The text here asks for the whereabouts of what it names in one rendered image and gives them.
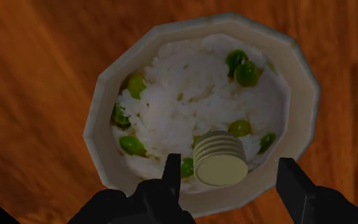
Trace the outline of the white bowl of rice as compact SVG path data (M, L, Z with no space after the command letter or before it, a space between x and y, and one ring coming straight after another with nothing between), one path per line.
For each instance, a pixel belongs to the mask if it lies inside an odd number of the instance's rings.
M157 25L103 71L83 138L102 184L127 195L180 154L180 203L198 218L275 185L279 158L299 158L313 140L319 96L294 38L223 13ZM193 172L194 144L217 130L244 146L249 172L233 186Z

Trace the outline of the cream ribbed cylinder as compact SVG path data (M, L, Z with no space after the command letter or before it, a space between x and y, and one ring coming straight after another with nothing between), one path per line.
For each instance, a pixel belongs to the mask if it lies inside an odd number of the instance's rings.
M227 131L208 132L198 138L193 150L196 179L209 186L233 186L249 172L244 146Z

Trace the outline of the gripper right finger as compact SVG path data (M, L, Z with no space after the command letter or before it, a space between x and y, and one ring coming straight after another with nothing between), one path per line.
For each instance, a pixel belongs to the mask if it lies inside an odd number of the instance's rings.
M358 207L315 185L293 158L279 159L275 187L294 224L358 224Z

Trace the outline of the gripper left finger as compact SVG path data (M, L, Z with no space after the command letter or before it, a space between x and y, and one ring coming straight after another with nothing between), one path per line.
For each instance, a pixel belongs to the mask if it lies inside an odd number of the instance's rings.
M97 192L67 224L196 224L179 205L181 156L168 155L163 176L140 182L131 196Z

